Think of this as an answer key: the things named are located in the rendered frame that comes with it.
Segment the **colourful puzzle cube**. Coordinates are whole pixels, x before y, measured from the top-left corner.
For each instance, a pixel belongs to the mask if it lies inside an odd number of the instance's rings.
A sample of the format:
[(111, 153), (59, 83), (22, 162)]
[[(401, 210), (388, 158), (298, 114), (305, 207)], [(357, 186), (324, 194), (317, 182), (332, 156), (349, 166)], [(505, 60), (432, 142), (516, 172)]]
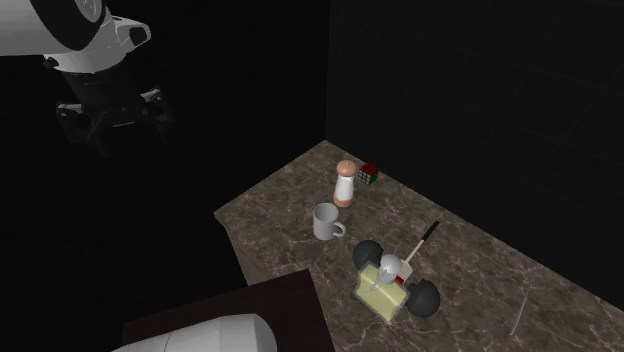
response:
[(379, 176), (379, 169), (371, 163), (365, 163), (357, 172), (357, 178), (366, 185), (373, 184)]

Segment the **white wooden pepper mill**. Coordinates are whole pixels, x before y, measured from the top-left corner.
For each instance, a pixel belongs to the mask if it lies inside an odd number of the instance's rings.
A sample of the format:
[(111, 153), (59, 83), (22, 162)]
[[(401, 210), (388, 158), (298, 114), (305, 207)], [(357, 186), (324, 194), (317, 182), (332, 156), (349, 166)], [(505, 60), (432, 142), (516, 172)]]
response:
[(333, 201), (341, 208), (349, 207), (353, 201), (354, 178), (357, 167), (351, 160), (342, 160), (336, 167), (338, 178), (335, 185)]

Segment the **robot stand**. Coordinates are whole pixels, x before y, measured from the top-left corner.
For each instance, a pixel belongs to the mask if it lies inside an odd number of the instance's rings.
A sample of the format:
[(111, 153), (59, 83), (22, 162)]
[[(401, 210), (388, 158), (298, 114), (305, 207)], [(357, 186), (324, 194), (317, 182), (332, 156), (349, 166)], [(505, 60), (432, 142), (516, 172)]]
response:
[(307, 269), (127, 322), (122, 343), (243, 313), (256, 313), (270, 325), (278, 352), (335, 352)]

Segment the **grey mug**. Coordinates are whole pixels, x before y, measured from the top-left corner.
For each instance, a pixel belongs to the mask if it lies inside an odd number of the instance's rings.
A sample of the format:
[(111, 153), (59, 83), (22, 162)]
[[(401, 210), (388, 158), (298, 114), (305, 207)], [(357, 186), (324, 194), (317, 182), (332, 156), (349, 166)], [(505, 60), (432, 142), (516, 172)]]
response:
[(338, 208), (332, 203), (320, 203), (313, 210), (313, 233), (322, 241), (343, 237), (346, 227), (338, 221)]

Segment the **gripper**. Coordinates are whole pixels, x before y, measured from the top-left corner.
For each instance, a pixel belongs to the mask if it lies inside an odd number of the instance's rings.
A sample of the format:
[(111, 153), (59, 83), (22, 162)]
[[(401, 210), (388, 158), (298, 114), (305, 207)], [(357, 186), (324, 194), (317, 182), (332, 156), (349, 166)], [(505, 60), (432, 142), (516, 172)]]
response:
[(104, 122), (100, 114), (109, 109), (120, 113), (120, 117), (113, 118), (114, 125), (141, 121), (155, 128), (163, 143), (169, 142), (168, 134), (175, 116), (162, 90), (154, 87), (140, 94), (124, 62), (96, 73), (62, 72), (61, 76), (80, 103), (56, 104), (56, 117), (71, 143), (101, 148), (99, 134)]

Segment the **black ball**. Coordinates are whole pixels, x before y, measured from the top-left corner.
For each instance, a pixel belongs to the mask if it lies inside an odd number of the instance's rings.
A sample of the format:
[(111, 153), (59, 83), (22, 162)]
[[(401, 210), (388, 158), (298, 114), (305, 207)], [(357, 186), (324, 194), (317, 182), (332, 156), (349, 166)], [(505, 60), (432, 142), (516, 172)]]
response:
[(410, 293), (405, 303), (407, 310), (417, 317), (430, 317), (439, 309), (441, 298), (437, 287), (429, 280), (407, 286)]
[(355, 267), (361, 270), (367, 262), (375, 266), (380, 265), (383, 248), (374, 240), (363, 240), (353, 249), (352, 259)]

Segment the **pale yellow square container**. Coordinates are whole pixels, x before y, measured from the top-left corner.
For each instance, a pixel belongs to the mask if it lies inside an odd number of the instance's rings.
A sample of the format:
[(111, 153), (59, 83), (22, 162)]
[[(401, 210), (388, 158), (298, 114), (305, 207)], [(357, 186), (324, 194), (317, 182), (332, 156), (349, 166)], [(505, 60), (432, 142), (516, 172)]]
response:
[(359, 270), (354, 295), (384, 322), (391, 324), (407, 302), (410, 293), (396, 282), (377, 282), (378, 272), (378, 266), (367, 261)]

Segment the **grey butter knife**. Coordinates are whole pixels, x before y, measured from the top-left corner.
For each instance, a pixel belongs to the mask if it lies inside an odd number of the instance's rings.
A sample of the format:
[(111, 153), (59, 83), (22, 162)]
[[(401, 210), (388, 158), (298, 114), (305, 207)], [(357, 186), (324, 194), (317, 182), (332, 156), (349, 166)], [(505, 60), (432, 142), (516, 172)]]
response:
[(509, 333), (508, 333), (509, 337), (513, 336), (515, 331), (516, 331), (516, 329), (517, 329), (517, 326), (518, 326), (519, 321), (520, 321), (520, 319), (522, 317), (522, 314), (523, 314), (524, 307), (525, 307), (526, 302), (528, 300), (528, 296), (529, 296), (529, 293), (531, 291), (533, 282), (534, 282), (534, 277), (532, 277), (532, 279), (530, 280), (530, 282), (529, 282), (529, 284), (528, 284), (528, 286), (526, 288), (526, 291), (524, 292), (523, 300), (522, 300), (522, 302), (520, 304), (520, 307), (519, 307), (519, 309), (517, 311), (515, 319), (514, 319), (514, 321), (512, 323), (512, 326), (511, 326), (511, 328), (509, 330)]

